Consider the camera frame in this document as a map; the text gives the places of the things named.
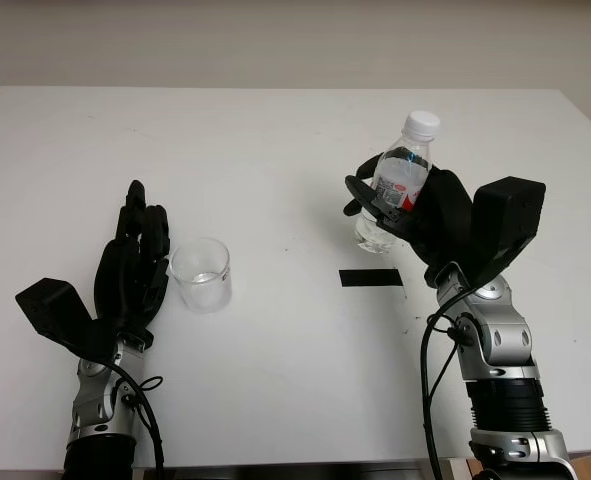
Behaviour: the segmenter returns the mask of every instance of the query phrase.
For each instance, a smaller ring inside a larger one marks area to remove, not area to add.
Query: white bottle cap
[[[439,133],[440,120],[430,112],[415,110],[406,117],[404,129],[407,136],[419,142],[432,142]]]

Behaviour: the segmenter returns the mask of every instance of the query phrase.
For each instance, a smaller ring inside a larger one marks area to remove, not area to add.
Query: glass cup
[[[231,299],[230,254],[214,238],[198,238],[178,247],[171,256],[171,273],[184,302],[198,313],[212,313]]]

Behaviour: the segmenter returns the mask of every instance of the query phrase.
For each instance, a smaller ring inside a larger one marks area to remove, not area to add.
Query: black wire
[[[439,385],[439,382],[442,380],[442,377],[446,373],[446,370],[448,369],[448,366],[450,365],[451,360],[453,360],[453,357],[455,356],[455,352],[457,352],[457,347],[458,347],[457,342],[455,342],[453,344],[453,349],[451,350],[451,353],[448,355],[448,358],[444,362],[444,366],[440,370],[439,375],[437,376],[437,379],[435,380],[435,383],[433,384],[433,388],[431,388],[431,393],[428,395],[428,398],[431,401],[431,403],[433,403],[433,395],[435,395],[435,390],[437,390],[437,386]]]
[[[138,403],[138,411],[139,405],[144,407],[144,412],[146,412],[146,416],[150,421],[150,425],[145,422],[145,426],[148,425],[147,430],[151,436],[151,440],[153,441],[153,451],[155,452],[155,475],[158,480],[164,480],[164,451],[162,449],[162,437],[159,434],[159,425],[157,425],[157,420],[155,419],[155,414],[153,413],[153,409],[151,408],[151,404],[148,403],[148,399],[144,394],[144,390],[137,384],[137,382],[131,377],[126,370],[122,367],[115,365],[114,363],[110,362],[98,362],[100,365],[104,365],[106,368],[114,371],[120,377],[124,379],[128,386],[131,387],[135,396],[137,398]],[[144,381],[143,384],[146,384],[149,380],[154,379],[155,377],[151,377],[148,380]],[[140,419],[143,421],[143,416],[140,412]]]
[[[422,381],[422,414],[424,417],[424,434],[426,436],[426,448],[428,449],[428,458],[433,470],[435,480],[443,480],[442,470],[439,467],[439,458],[437,456],[437,448],[435,447],[435,437],[433,436],[433,422],[431,419],[431,397],[428,383],[428,342],[433,333],[433,328],[440,318],[453,305],[473,293],[476,289],[469,288],[462,290],[452,298],[446,301],[434,314],[428,317],[428,325],[424,330],[422,336],[422,345],[420,348],[420,377]]]
[[[157,381],[157,383],[155,385],[153,385],[152,387],[146,387],[145,386],[148,383],[151,383],[151,382],[154,382],[154,381]],[[163,381],[164,381],[164,377],[162,377],[161,375],[155,375],[154,377],[147,378],[142,383],[140,383],[139,384],[139,388],[141,388],[143,392],[150,392],[151,390],[155,390],[157,387],[159,387],[162,384]],[[139,420],[142,422],[142,425],[144,425],[144,428],[146,428],[146,430],[148,430],[148,434],[152,436],[152,434],[151,434],[151,426],[146,421],[146,419],[144,418],[144,414],[142,413],[142,404],[141,404],[141,402],[137,402],[137,406],[135,407],[135,409],[137,410],[137,415],[139,416]]]
[[[156,380],[157,380],[157,383],[155,385],[153,385],[152,387],[145,387],[144,386],[144,385],[154,382]],[[155,390],[157,387],[159,387],[163,382],[164,382],[164,377],[162,377],[161,375],[155,375],[154,377],[147,378],[142,383],[140,383],[139,388],[142,389],[142,392],[150,392],[151,390]]]
[[[430,320],[430,316],[426,319],[426,323],[428,324],[429,320]],[[455,326],[455,320],[453,320],[451,317],[449,317],[448,315],[442,315],[442,318],[445,318],[446,320],[448,320],[449,322],[451,322],[452,326]],[[444,330],[441,328],[437,328],[437,327],[433,327],[433,331],[435,332],[439,332],[439,333],[448,333],[448,330]]]

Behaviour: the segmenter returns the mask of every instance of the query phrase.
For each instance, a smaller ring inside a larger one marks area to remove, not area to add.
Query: black tape
[[[402,287],[402,277],[396,268],[374,270],[340,270],[342,287]]]

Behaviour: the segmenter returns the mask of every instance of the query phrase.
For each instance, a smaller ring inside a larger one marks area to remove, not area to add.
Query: water bottle
[[[415,111],[406,118],[402,136],[379,159],[371,188],[389,205],[411,211],[431,169],[429,144],[439,132],[439,117]],[[360,247],[372,253],[388,252],[397,237],[376,225],[362,209],[355,224]]]

